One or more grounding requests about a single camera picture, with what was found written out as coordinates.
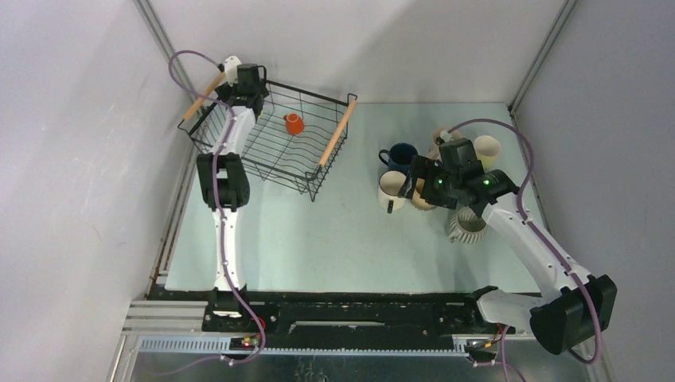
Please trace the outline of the orange cup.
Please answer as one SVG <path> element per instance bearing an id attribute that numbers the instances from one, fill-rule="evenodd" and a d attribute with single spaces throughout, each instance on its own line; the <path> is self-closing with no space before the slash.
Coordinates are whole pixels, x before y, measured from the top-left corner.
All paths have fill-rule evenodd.
<path id="1" fill-rule="evenodd" d="M 302 118 L 296 113 L 284 115 L 283 120 L 285 122 L 285 128 L 288 134 L 298 135 L 301 134 L 305 129 L 305 124 Z"/>

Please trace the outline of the grey striped mug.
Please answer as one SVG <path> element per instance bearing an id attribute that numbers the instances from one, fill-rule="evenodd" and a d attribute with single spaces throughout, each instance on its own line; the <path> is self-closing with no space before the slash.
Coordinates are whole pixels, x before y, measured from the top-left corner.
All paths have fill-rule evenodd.
<path id="1" fill-rule="evenodd" d="M 486 234 L 486 222 L 469 207 L 463 207 L 450 219 L 448 239 L 452 243 L 476 244 Z"/>

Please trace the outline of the white ribbed mug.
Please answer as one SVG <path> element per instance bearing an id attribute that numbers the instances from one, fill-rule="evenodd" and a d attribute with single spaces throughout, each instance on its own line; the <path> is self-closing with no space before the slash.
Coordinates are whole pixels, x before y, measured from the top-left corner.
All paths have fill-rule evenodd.
<path id="1" fill-rule="evenodd" d="M 398 192 L 404 185 L 405 180 L 406 176 L 398 171 L 386 171 L 380 176 L 377 199 L 387 214 L 392 214 L 403 207 L 406 199 L 399 197 Z"/>

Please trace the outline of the pale yellow mug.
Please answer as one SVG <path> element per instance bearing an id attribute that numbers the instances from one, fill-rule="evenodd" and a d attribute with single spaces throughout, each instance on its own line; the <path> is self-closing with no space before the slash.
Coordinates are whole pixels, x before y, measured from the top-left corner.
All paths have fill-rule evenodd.
<path id="1" fill-rule="evenodd" d="M 473 141 L 477 159 L 487 172 L 501 153 L 501 143 L 491 135 L 480 135 Z"/>

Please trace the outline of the floral painted ceramic mug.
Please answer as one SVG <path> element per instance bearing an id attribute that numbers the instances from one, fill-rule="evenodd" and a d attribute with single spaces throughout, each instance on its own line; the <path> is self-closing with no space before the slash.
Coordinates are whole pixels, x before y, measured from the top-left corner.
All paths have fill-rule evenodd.
<path id="1" fill-rule="evenodd" d="M 462 138 L 459 131 L 450 132 L 449 130 L 449 127 L 440 127 L 432 134 L 431 149 L 427 153 L 430 159 L 440 159 L 439 147 L 442 144 Z"/>

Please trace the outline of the cream speckled mug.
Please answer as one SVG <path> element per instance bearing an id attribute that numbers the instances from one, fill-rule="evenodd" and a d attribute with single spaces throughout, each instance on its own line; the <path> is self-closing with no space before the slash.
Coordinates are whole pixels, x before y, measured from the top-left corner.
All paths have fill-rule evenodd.
<path id="1" fill-rule="evenodd" d="M 413 193 L 411 203 L 416 209 L 420 211 L 431 211 L 435 209 L 436 206 L 429 204 L 422 198 L 421 192 L 423 191 L 424 183 L 424 179 L 418 179 L 416 181 L 415 191 Z"/>

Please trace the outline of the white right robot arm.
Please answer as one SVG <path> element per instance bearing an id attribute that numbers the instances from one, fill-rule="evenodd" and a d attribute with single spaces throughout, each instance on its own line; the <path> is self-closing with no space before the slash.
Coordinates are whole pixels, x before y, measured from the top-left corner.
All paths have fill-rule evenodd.
<path id="1" fill-rule="evenodd" d="M 502 170 L 485 170 L 467 138 L 439 146 L 438 160 L 415 155 L 398 194 L 410 199 L 418 180 L 421 198 L 447 209 L 469 208 L 499 234 L 533 277 L 540 297 L 486 286 L 470 294 L 462 312 L 467 329 L 494 323 L 526 329 L 549 353 L 560 355 L 588 339 L 602 343 L 617 296 L 608 275 L 594 276 L 530 216 L 523 189 Z"/>

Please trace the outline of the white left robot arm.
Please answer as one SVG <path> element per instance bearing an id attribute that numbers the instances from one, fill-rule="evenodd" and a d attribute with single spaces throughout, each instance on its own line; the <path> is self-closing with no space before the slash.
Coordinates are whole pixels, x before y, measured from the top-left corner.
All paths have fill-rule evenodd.
<path id="1" fill-rule="evenodd" d="M 230 330 L 238 332 L 248 328 L 252 320 L 236 243 L 237 220 L 251 196 L 242 154 L 268 92 L 266 70 L 257 64 L 244 64 L 230 56 L 219 69 L 224 83 L 213 90 L 217 93 L 215 105 L 224 108 L 225 119 L 209 151 L 197 156 L 197 175 L 216 230 L 217 265 L 209 305 Z"/>

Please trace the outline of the dark blue mug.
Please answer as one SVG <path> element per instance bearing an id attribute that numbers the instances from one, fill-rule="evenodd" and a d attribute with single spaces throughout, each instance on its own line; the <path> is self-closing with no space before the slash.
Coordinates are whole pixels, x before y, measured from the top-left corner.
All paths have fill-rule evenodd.
<path id="1" fill-rule="evenodd" d="M 378 158 L 387 166 L 388 171 L 396 171 L 407 175 L 412 159 L 417 154 L 418 150 L 412 144 L 399 142 L 389 149 L 380 150 Z"/>

